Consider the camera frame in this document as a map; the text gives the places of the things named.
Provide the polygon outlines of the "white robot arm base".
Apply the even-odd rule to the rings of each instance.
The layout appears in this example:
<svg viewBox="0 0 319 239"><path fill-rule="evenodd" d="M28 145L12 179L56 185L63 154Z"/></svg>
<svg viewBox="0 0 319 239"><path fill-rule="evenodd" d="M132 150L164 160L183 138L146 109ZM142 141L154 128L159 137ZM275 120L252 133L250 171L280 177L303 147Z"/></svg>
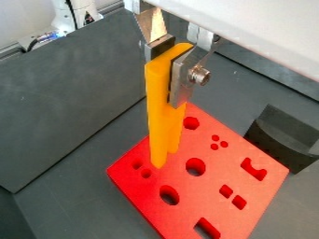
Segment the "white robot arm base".
<svg viewBox="0 0 319 239"><path fill-rule="evenodd" d="M23 52L44 46L45 43L67 36L103 18L95 0L51 0L51 2L55 9L51 26L17 41Z"/></svg>

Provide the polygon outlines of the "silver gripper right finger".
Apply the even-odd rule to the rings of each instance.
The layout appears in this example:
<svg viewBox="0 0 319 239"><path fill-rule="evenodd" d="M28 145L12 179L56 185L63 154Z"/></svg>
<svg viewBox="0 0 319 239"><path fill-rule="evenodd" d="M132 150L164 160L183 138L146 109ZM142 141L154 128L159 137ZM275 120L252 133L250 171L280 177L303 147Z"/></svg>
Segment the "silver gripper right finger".
<svg viewBox="0 0 319 239"><path fill-rule="evenodd" d="M194 23L188 24L187 39L195 45L172 61L168 103L174 108L190 100L195 86L210 81L206 63L222 44L222 37Z"/></svg>

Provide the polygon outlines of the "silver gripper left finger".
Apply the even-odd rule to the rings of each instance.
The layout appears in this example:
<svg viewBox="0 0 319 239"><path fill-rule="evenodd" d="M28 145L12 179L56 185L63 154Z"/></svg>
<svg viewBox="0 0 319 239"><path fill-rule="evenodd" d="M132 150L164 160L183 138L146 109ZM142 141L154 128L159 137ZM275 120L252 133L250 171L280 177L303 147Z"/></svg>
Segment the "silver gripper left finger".
<svg viewBox="0 0 319 239"><path fill-rule="evenodd" d="M143 35L144 59L150 62L175 46L175 37L167 33L159 7L144 10L135 18Z"/></svg>

